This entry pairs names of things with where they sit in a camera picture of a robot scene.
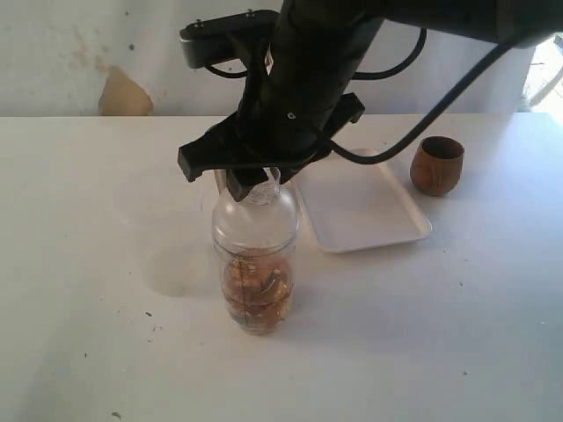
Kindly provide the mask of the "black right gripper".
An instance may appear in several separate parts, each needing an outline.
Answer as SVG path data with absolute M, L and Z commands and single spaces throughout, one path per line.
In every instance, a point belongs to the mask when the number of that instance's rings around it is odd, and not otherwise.
M 300 171 L 327 156 L 330 148 L 297 117 L 242 121 L 235 113 L 179 148 L 178 165 L 190 182 L 205 171 L 226 170 L 226 187 L 236 202 L 266 181 L 263 167 Z

